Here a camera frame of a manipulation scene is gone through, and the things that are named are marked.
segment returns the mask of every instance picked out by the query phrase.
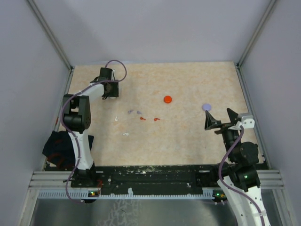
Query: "gray wall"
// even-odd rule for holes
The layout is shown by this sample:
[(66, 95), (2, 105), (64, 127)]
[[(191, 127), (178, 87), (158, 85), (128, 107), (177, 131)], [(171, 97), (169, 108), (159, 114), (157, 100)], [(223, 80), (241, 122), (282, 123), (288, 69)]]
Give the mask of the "gray wall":
[(0, 1), (0, 225), (17, 224), (68, 70), (24, 0)]
[[(279, 1), (246, 63), (246, 77), (272, 166), (301, 210), (301, 1)], [(301, 224), (301, 215), (297, 214)]]
[(35, 0), (72, 65), (239, 60), (268, 0)]

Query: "white wall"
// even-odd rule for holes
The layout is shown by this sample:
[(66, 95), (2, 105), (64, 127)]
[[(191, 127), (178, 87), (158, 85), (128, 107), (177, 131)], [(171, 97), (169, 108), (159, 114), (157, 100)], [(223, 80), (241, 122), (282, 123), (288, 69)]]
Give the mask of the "white wall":
[(0, 225), (17, 224), (68, 69), (24, 0), (0, 1)]
[(269, 0), (35, 0), (72, 65), (235, 61)]
[(243, 65), (272, 166), (301, 224), (301, 1), (278, 1)]

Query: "purple object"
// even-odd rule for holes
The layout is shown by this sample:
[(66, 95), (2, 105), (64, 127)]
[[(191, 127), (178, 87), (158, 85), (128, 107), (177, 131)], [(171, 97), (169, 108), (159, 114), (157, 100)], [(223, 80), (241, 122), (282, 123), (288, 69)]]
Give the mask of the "purple object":
[(210, 111), (211, 110), (211, 105), (210, 104), (204, 104), (202, 106), (203, 111)]

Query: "gray floor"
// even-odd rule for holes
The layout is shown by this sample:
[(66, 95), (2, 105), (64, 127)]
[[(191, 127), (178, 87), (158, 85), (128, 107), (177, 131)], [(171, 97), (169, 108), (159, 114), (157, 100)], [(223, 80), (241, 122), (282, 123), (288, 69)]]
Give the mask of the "gray floor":
[[(281, 226), (271, 191), (262, 198), (273, 226)], [(202, 200), (37, 201), (31, 226), (235, 226), (230, 207)]]

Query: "metal frame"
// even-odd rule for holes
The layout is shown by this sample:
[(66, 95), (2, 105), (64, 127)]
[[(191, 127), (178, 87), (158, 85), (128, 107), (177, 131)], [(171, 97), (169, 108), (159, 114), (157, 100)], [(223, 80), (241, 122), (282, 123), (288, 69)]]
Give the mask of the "metal frame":
[[(45, 18), (41, 14), (39, 8), (37, 7), (34, 0), (26, 0), (26, 2), (29, 4), (29, 7), (31, 8), (33, 14), (36, 16), (38, 22), (40, 23), (42, 29), (44, 30), (45, 34), (49, 38), (49, 41), (52, 43), (54, 49), (57, 51), (59, 57), (61, 60), (65, 63), (66, 67), (70, 69), (69, 78), (66, 84), (65, 92), (67, 93), (71, 84), (74, 68), (71, 66), (68, 57), (66, 56), (66, 53), (64, 52), (62, 46), (60, 45), (59, 41), (55, 38), (54, 33), (51, 31), (49, 25), (47, 24)], [(255, 32), (253, 33), (246, 49), (244, 50), (239, 62), (236, 64), (236, 70), (238, 74), (238, 78), (242, 87), (242, 91), (246, 100), (246, 105), (255, 118), (256, 113), (253, 109), (253, 104), (248, 92), (248, 87), (245, 81), (245, 78), (243, 76), (243, 73), (241, 71), (241, 66), (245, 62), (246, 58), (248, 57), (250, 51), (252, 50), (254, 44), (256, 43), (258, 37), (260, 36), (264, 25), (266, 24), (267, 20), (269, 19), (270, 15), (272, 14), (273, 10), (275, 9), (275, 6), (277, 4), (278, 0), (271, 0), (268, 8), (266, 9), (260, 23), (258, 24)], [(55, 130), (59, 129), (59, 124), (55, 125)], [(262, 134), (260, 131), (260, 128), (258, 126), (254, 129), (256, 138), (259, 144), (259, 147), (261, 151), (264, 154), (264, 157), (266, 159), (267, 164), (269, 164), (269, 157), (266, 153), (264, 140), (262, 138)], [(51, 198), (65, 198), (64, 195), (62, 195), (64, 191), (64, 183), (63, 180), (68, 177), (70, 172), (49, 172), (49, 171), (36, 171), (33, 173), (29, 189), (27, 192), (26, 199), (24, 201), (24, 207), (23, 207), (23, 213), (20, 217), (19, 224), (20, 226), (29, 226), (31, 222), (31, 218), (33, 215), (33, 211), (36, 205), (36, 200), (40, 196), (40, 198), (43, 197), (49, 197)], [(290, 204), (289, 199), (287, 198), (286, 190), (281, 178), (281, 175), (278, 170), (258, 170), (259, 178), (261, 180), (262, 189), (272, 189), (273, 194), (275, 197), (275, 201), (277, 204), (277, 208), (281, 217), (282, 224), (285, 226), (294, 226), (297, 225), (297, 221), (295, 219), (295, 216), (292, 214), (294, 213), (294, 210), (292, 209), (292, 206)], [(69, 186), (69, 190), (71, 193), (74, 193), (75, 195), (78, 194), (78, 197), (81, 197), (81, 195), (86, 196), (87, 192), (93, 188), (71, 188)], [(206, 192), (210, 192), (214, 188), (204, 188)], [(126, 195), (114, 195), (110, 197), (99, 197), (99, 198), (127, 198)], [(135, 196), (129, 194), (128, 198), (135, 198)], [(190, 198), (200, 198), (200, 196), (191, 196)]]

